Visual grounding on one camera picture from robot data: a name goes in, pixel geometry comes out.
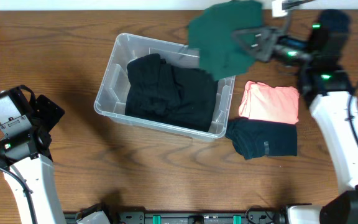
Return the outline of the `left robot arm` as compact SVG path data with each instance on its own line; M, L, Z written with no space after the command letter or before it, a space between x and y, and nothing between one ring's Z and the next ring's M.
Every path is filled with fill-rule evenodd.
M65 114L44 95L19 85L0 93L0 170L22 223L65 223L55 186L50 131Z

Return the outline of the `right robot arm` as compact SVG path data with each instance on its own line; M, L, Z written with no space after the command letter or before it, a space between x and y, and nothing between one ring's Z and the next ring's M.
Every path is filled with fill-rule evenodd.
M317 122L334 164L339 194L324 206L287 205L271 223L358 223L358 106L356 91L339 59L350 34L349 16L320 12L308 40L286 28L238 29L232 38L261 62L276 59L299 66L298 89Z

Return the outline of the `dark green garment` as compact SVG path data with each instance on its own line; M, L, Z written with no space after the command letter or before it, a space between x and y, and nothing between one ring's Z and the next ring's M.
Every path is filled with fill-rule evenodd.
M239 29L263 25L258 1L228 1L205 9L188 24L188 45L199 50L199 67L215 80L241 75L255 59L232 38Z

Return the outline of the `pink garment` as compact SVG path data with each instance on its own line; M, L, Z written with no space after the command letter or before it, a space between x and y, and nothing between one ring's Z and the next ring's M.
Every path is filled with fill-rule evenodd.
M299 109L298 90L292 86L271 87L262 82L248 81L238 109L240 117L296 124Z

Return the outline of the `clear plastic storage bin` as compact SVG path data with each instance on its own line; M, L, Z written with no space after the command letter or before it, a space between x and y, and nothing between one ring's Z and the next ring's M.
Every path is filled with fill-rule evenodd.
M160 54L168 63L183 68L198 68L199 53L187 45L158 40L135 34L121 33L114 43L101 86L94 101L97 114L130 126L187 136L202 141L214 141L225 136L229 119L235 76L219 80L211 126L207 132L158 123L125 115L130 82L127 64L148 54Z

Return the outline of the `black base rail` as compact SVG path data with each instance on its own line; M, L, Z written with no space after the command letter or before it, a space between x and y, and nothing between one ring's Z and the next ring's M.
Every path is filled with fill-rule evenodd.
M65 215L67 223L76 224L285 224L280 212L250 209L244 213L144 213L104 211Z

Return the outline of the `small black garment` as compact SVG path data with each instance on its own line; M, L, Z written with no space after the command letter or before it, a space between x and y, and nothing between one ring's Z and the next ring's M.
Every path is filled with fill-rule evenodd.
M149 54L127 65L130 89L126 115L162 118L181 103L173 67L159 54Z

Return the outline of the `large black garment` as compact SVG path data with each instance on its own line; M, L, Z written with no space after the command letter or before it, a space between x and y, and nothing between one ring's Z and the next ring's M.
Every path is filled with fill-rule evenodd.
M160 122L207 132L217 89L217 81L200 69L162 65L151 113Z

